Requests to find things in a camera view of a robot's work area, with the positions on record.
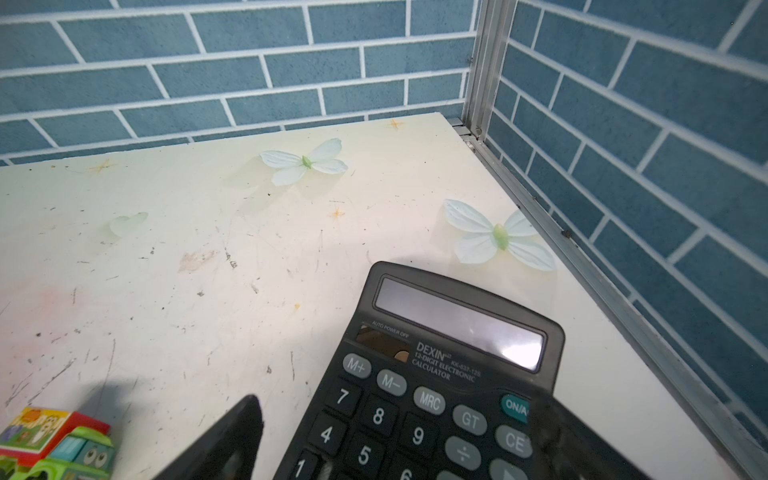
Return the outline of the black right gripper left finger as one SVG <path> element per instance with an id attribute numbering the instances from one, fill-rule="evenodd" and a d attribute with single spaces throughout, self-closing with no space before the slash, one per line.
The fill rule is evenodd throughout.
<path id="1" fill-rule="evenodd" d="M 246 395 L 155 479 L 248 480 L 263 429 L 260 402 L 256 395 Z"/>

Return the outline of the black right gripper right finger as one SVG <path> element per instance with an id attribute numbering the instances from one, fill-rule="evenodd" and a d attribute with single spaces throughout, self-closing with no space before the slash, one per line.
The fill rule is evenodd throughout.
<path id="1" fill-rule="evenodd" d="M 649 479 L 547 392 L 532 396 L 528 425 L 536 479 Z"/>

